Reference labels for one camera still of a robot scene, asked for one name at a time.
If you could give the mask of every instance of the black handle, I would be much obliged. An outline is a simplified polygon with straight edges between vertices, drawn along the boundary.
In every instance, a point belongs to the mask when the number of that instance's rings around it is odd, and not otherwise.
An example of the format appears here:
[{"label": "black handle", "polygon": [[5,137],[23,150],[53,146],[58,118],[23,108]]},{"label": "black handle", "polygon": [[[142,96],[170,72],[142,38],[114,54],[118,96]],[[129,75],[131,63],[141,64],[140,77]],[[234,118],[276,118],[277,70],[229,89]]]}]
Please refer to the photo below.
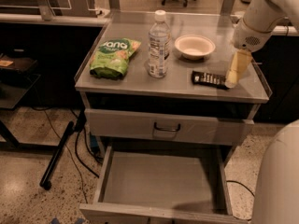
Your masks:
[{"label": "black handle", "polygon": [[180,124],[178,124],[177,128],[175,129],[170,129],[170,128],[162,128],[162,127],[158,127],[157,122],[154,123],[153,127],[155,128],[155,130],[157,131],[166,131],[166,132],[178,132],[180,130]]}]

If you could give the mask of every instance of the clear plastic bottle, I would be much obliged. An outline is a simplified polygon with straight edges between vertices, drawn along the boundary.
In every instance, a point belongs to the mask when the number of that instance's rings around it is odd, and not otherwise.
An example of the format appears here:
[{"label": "clear plastic bottle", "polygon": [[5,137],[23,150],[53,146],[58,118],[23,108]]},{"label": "clear plastic bottle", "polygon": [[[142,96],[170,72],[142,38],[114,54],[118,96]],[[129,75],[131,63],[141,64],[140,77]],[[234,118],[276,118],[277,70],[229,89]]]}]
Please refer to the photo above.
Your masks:
[{"label": "clear plastic bottle", "polygon": [[155,12],[155,23],[149,30],[149,74],[165,77],[170,55],[170,29],[166,23],[166,12]]}]

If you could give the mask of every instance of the drawer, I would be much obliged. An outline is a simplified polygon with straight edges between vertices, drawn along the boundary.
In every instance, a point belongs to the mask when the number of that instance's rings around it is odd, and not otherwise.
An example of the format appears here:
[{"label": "drawer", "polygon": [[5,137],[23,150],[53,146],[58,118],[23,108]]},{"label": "drawer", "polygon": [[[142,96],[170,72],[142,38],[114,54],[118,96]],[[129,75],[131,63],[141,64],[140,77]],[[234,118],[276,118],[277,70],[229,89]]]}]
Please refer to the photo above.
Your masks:
[{"label": "drawer", "polygon": [[171,140],[236,145],[250,132],[253,121],[130,111],[86,109],[90,131],[96,136]]},{"label": "drawer", "polygon": [[232,215],[221,147],[117,140],[107,147],[92,204],[94,223],[247,223]]}]

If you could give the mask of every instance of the concrete floor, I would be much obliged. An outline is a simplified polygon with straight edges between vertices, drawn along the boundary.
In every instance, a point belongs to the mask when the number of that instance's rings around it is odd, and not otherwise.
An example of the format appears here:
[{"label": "concrete floor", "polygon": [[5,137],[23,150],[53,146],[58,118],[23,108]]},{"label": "concrete floor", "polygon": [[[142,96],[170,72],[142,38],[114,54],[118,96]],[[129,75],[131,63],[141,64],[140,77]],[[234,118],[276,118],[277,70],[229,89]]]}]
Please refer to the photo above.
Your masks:
[{"label": "concrete floor", "polygon": [[[108,0],[95,1],[99,7],[108,7]],[[167,1],[165,6],[161,5],[161,0],[121,0],[121,9],[153,11],[162,8],[166,11],[218,14],[221,1],[190,0],[188,6],[183,7],[181,0]],[[246,6],[247,4],[236,0],[233,12],[244,11]],[[63,135],[69,121],[76,121],[76,117],[68,109],[36,111],[30,107],[0,111],[0,119],[19,141],[49,146],[59,143],[58,135]],[[263,153],[281,127],[275,124],[255,124],[247,139],[237,148],[227,164],[227,179],[239,181],[254,191]],[[0,151],[1,224],[89,223],[80,213],[78,206],[86,202],[83,191],[87,202],[92,201],[97,178],[75,157],[76,135],[74,133],[69,138],[51,178],[52,188],[48,191],[39,187],[39,181],[50,161],[50,154]],[[78,139],[78,153],[96,173],[101,173],[101,165],[86,150],[83,133]],[[250,218],[253,204],[251,194],[235,183],[228,183],[228,188],[234,215]]]}]

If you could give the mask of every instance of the green chip bag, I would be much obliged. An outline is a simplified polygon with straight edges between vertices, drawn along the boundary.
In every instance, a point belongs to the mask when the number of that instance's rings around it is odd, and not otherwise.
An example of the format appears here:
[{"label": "green chip bag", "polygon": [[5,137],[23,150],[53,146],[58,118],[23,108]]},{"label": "green chip bag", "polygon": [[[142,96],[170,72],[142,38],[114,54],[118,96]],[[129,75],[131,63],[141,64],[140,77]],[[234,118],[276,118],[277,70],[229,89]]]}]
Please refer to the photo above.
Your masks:
[{"label": "green chip bag", "polygon": [[129,58],[140,46],[139,41],[122,38],[109,40],[93,56],[90,73],[96,77],[122,78],[128,71]]}]

